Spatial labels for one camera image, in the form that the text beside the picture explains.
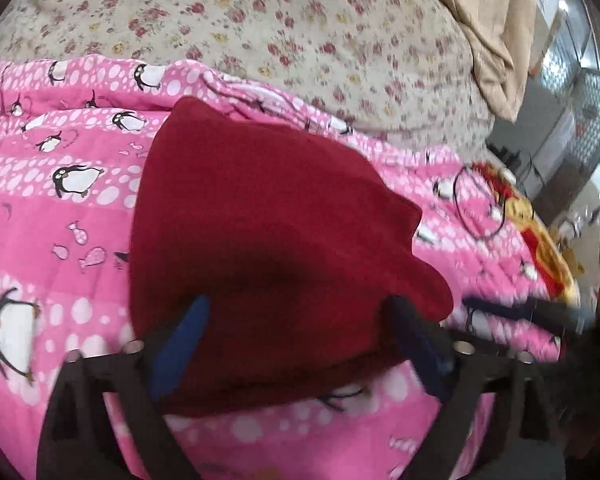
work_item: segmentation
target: metal screw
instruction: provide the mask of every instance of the metal screw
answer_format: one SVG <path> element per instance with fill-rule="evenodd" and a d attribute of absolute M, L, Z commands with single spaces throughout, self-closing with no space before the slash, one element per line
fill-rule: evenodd
<path fill-rule="evenodd" d="M 459 354 L 472 355 L 475 353 L 475 347 L 467 341 L 455 341 L 454 350 Z"/>
<path fill-rule="evenodd" d="M 122 351 L 125 354 L 137 354 L 144 349 L 144 343 L 139 339 L 134 339 L 133 341 L 129 341 L 122 346 Z"/>

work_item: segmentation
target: fish print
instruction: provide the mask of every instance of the fish print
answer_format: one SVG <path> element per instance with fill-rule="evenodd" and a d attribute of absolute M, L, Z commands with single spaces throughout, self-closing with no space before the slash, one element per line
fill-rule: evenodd
<path fill-rule="evenodd" d="M 69 257 L 69 249 L 67 249 L 64 245 L 54 245 L 54 248 L 51 249 L 51 252 L 61 260 L 66 260 Z"/>
<path fill-rule="evenodd" d="M 89 235 L 87 234 L 87 231 L 85 231 L 84 229 L 80 229 L 78 227 L 77 220 L 75 222 L 72 222 L 71 224 L 69 224 L 66 228 L 74 233 L 75 242 L 78 245 L 84 245 L 87 243 L 87 240 L 89 239 Z"/>
<path fill-rule="evenodd" d="M 107 259 L 107 251 L 102 247 L 94 247 L 90 250 L 84 258 L 78 260 L 78 264 L 80 265 L 80 270 L 84 273 L 84 269 L 87 267 L 93 267 L 96 265 L 100 265 L 104 263 Z"/>

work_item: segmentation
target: floral bedsheet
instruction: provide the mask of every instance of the floral bedsheet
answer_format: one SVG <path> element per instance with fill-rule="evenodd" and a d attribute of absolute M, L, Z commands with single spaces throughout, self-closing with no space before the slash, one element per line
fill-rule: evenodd
<path fill-rule="evenodd" d="M 491 115 L 437 0 L 13 0 L 0 59 L 199 60 L 405 148 L 484 156 Z"/>

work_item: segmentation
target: cartoon penguin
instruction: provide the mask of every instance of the cartoon penguin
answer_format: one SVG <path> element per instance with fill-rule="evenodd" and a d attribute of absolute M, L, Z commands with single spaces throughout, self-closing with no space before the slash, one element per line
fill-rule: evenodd
<path fill-rule="evenodd" d="M 12 300 L 10 295 L 16 290 L 10 288 L 0 297 L 0 371 L 7 379 L 6 365 L 33 384 L 33 330 L 40 307 L 28 301 Z"/>
<path fill-rule="evenodd" d="M 449 178 L 435 181 L 433 185 L 433 194 L 444 200 L 451 200 L 454 195 L 454 183 Z"/>
<path fill-rule="evenodd" d="M 85 108 L 100 108 L 96 104 L 96 91 L 95 90 L 91 90 L 91 100 L 90 101 L 85 101 L 84 102 L 84 107 Z"/>
<path fill-rule="evenodd" d="M 73 166 L 58 168 L 51 178 L 56 186 L 58 198 L 62 198 L 62 193 L 77 193 L 84 198 L 89 193 L 89 188 L 103 173 L 104 170 L 98 168 L 74 164 Z"/>
<path fill-rule="evenodd" d="M 51 64 L 46 75 L 48 76 L 49 82 L 52 85 L 57 82 L 64 81 L 68 65 L 68 61 L 54 61 Z"/>
<path fill-rule="evenodd" d="M 36 117 L 35 119 L 33 119 L 32 121 L 29 121 L 27 124 L 24 124 L 24 126 L 21 126 L 20 131 L 28 132 L 29 130 L 32 130 L 33 128 L 42 126 L 42 123 L 45 122 L 45 119 L 46 119 L 46 114 L 42 114 L 39 117 Z"/>
<path fill-rule="evenodd" d="M 36 144 L 36 147 L 42 153 L 52 152 L 62 140 L 60 135 L 62 135 L 62 132 L 58 133 L 57 135 L 49 135 L 45 140 Z"/>
<path fill-rule="evenodd" d="M 18 94 L 18 98 L 11 105 L 11 115 L 14 117 L 21 117 L 23 113 L 24 110 L 22 108 L 22 103 L 20 102 L 20 94 Z"/>
<path fill-rule="evenodd" d="M 524 260 L 520 262 L 520 274 L 528 277 L 532 282 L 538 280 L 538 270 L 536 269 L 536 266 L 525 262 Z"/>
<path fill-rule="evenodd" d="M 118 112 L 111 118 L 111 122 L 120 130 L 139 132 L 146 124 L 146 120 L 134 115 L 133 112 Z"/>
<path fill-rule="evenodd" d="M 160 81 L 166 72 L 166 66 L 152 66 L 146 63 L 139 64 L 134 70 L 134 79 L 141 92 L 145 88 L 160 88 Z"/>

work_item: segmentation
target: black cable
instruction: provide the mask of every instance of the black cable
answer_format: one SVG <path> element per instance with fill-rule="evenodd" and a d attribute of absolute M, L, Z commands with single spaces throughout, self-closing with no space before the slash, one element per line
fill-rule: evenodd
<path fill-rule="evenodd" d="M 497 235 L 502 230 L 502 228 L 504 227 L 504 221 L 505 221 L 505 218 L 506 218 L 505 207 L 507 205 L 507 200 L 508 199 L 507 198 L 504 199 L 504 202 L 502 203 L 502 205 L 498 204 L 498 206 L 502 208 L 502 218 L 500 219 L 500 225 L 498 225 L 497 229 L 493 233 L 485 234 L 483 236 L 476 236 L 471 231 L 471 229 L 469 229 L 469 226 L 464 221 L 464 217 L 462 216 L 462 213 L 460 211 L 460 204 L 458 203 L 458 180 L 460 179 L 460 176 L 463 173 L 466 173 L 471 178 L 471 180 L 474 181 L 475 187 L 477 187 L 478 189 L 480 189 L 480 192 L 484 196 L 489 196 L 489 195 L 487 195 L 487 193 L 482 189 L 482 187 L 476 181 L 476 179 L 474 178 L 474 176 L 471 173 L 469 173 L 469 171 L 468 171 L 469 169 L 470 168 L 468 166 L 463 166 L 462 169 L 460 171 L 458 171 L 458 174 L 456 175 L 456 178 L 454 179 L 454 185 L 453 185 L 454 204 L 456 205 L 456 211 L 458 212 L 458 218 L 460 219 L 460 222 L 462 223 L 462 227 L 464 228 L 464 230 L 467 231 L 473 237 L 474 240 L 487 242 L 487 241 L 491 240 L 495 235 Z"/>

